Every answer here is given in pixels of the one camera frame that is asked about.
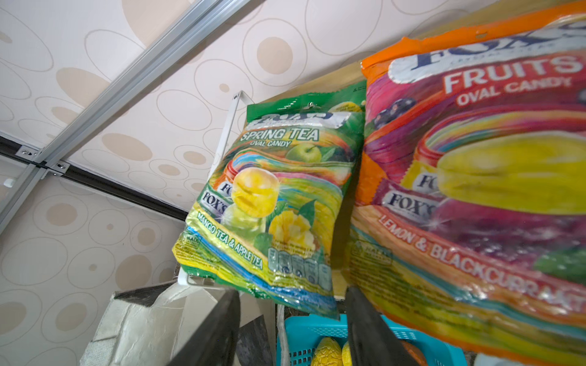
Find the wall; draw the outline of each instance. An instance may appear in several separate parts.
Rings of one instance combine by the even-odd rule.
[[[41,180],[0,236],[0,366],[75,365],[114,291],[169,281],[183,222]]]

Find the green leaf illustration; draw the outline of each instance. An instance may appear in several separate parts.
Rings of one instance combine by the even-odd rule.
[[[315,260],[317,263],[324,263],[325,258],[323,255],[323,247],[320,247],[315,253],[311,256],[311,259]]]
[[[299,215],[305,217],[309,221],[309,225],[314,226],[315,218],[315,200],[309,201],[299,209]]]
[[[336,147],[335,146],[331,146],[329,148],[322,148],[321,149],[321,153],[322,153],[322,162],[327,162],[332,156],[333,154],[336,152]]]
[[[254,238],[254,247],[260,250],[265,256],[268,256],[268,249],[272,245],[272,235],[262,232]]]
[[[374,128],[374,122],[366,124],[364,127],[364,137],[370,136],[374,131],[376,131],[376,128]]]
[[[533,269],[550,276],[586,285],[586,249],[560,249],[542,255]]]
[[[271,221],[273,218],[275,218],[277,215],[280,215],[281,212],[283,212],[283,210],[285,210],[285,207],[287,206],[287,201],[277,201],[277,205],[275,206],[275,209],[272,211],[272,213],[267,216],[267,229],[265,231],[268,231],[268,227],[271,225]]]

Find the yellow candy illustration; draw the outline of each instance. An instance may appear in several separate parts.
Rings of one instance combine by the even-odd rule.
[[[342,349],[330,337],[323,338],[315,349],[311,366],[342,366]]]
[[[469,203],[537,214],[586,214],[586,138],[563,131],[488,139],[446,153],[439,190]]]
[[[268,232],[277,241],[315,250],[314,235],[309,229],[311,225],[305,217],[287,210],[272,219]]]
[[[328,112],[362,112],[362,109],[358,104],[354,102],[342,102],[340,104],[334,105],[332,108],[329,109]]]
[[[234,177],[232,200],[252,217],[262,218],[275,209],[279,196],[279,180],[271,172],[248,167]]]
[[[342,348],[342,362],[344,366],[352,366],[352,356],[350,356],[350,344],[348,342]]]

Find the patterned wallpaper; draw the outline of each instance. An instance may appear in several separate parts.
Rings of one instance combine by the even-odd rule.
[[[0,133],[47,144],[191,2],[0,0]],[[234,93],[260,102],[490,2],[252,0],[69,160],[189,210]]]
[[[41,180],[0,236],[0,366],[73,366],[114,291],[169,281],[183,223]]]

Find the candy bag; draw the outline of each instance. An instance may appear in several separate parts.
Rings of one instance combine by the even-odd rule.
[[[334,222],[362,150],[366,83],[249,105],[173,248],[183,269],[337,317]]]
[[[528,364],[586,364],[585,9],[362,62],[344,274],[389,318]]]

